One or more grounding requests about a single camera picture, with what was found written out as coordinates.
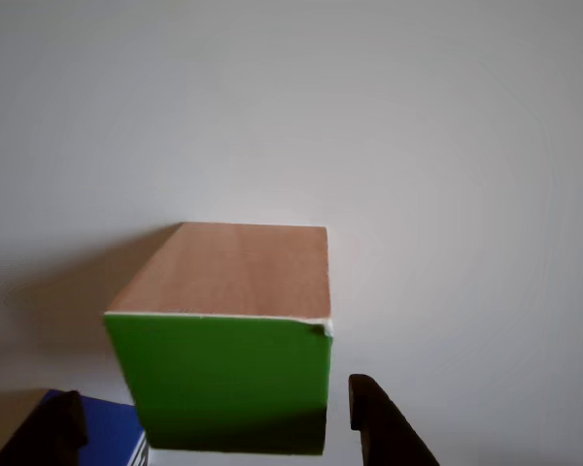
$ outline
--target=dark brown piece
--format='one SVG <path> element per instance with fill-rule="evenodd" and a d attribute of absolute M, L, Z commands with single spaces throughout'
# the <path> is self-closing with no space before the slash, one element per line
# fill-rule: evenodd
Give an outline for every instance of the dark brown piece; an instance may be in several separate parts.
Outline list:
<path fill-rule="evenodd" d="M 368 376 L 350 376 L 350 425 L 360 431 L 364 466 L 438 466 L 387 393 Z"/>

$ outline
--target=blue book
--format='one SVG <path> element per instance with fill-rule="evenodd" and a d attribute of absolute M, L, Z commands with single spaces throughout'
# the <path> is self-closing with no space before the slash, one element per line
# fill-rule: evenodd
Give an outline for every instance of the blue book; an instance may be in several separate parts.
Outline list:
<path fill-rule="evenodd" d="M 62 391 L 50 390 L 43 405 Z M 136 409 L 130 405 L 82 397 L 88 444 L 80 448 L 80 466 L 147 466 L 149 446 Z"/>

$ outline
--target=cube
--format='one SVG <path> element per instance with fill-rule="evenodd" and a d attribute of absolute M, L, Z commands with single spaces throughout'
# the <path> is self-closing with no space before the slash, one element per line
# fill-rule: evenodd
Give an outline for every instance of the cube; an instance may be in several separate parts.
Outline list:
<path fill-rule="evenodd" d="M 325 228 L 183 223 L 104 320 L 153 448 L 322 453 Z"/>

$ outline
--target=white paper edge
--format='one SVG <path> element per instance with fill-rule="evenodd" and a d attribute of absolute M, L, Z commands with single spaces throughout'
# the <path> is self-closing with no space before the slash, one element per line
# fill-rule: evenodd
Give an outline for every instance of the white paper edge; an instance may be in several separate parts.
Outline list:
<path fill-rule="evenodd" d="M 290 320 L 294 322 L 306 323 L 308 325 L 321 325 L 324 328 L 324 334 L 332 338 L 334 329 L 332 327 L 332 318 L 330 317 L 316 317 L 316 318 L 302 318 L 302 317 L 286 317 L 286 316 L 241 316 L 235 314 L 198 314 L 189 310 L 186 311 L 169 311 L 163 313 L 156 313 L 151 311 L 106 311 L 104 315 L 113 316 L 181 316 L 181 317 L 231 317 L 231 318 L 263 318 L 269 320 Z"/>

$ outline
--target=light wood grain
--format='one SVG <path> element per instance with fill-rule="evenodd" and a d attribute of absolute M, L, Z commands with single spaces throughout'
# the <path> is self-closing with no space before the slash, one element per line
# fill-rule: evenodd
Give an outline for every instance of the light wood grain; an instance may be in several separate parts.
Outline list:
<path fill-rule="evenodd" d="M 108 308 L 330 316 L 323 227 L 184 223 Z"/>

